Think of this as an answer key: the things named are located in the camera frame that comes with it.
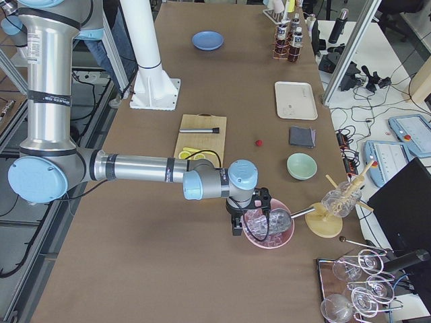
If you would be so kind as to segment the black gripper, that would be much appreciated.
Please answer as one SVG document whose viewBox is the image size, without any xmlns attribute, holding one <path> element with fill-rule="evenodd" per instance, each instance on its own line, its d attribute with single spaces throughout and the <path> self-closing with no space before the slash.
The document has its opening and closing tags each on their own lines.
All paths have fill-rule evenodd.
<svg viewBox="0 0 431 323">
<path fill-rule="evenodd" d="M 231 215 L 232 235 L 241 236 L 243 232 L 241 216 L 247 211 L 258 209 L 264 216 L 268 216 L 271 211 L 271 195 L 265 187 L 255 188 L 249 202 L 244 202 L 242 206 L 239 201 L 232 200 L 230 197 L 226 200 L 226 210 Z"/>
</svg>

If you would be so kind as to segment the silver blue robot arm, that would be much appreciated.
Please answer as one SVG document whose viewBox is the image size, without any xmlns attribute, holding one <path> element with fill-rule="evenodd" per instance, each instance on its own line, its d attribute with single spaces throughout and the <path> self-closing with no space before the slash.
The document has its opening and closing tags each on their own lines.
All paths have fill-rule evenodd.
<svg viewBox="0 0 431 323">
<path fill-rule="evenodd" d="M 232 233 L 246 227 L 245 213 L 271 210 L 258 188 L 258 171 L 240 159 L 217 168 L 206 159 L 108 154 L 78 147 L 70 136 L 72 43 L 104 34 L 101 1 L 20 1 L 18 15 L 28 39 L 28 136 L 8 171 L 9 185 L 24 200 L 48 203 L 91 180 L 180 183 L 188 200 L 222 197 Z"/>
</svg>

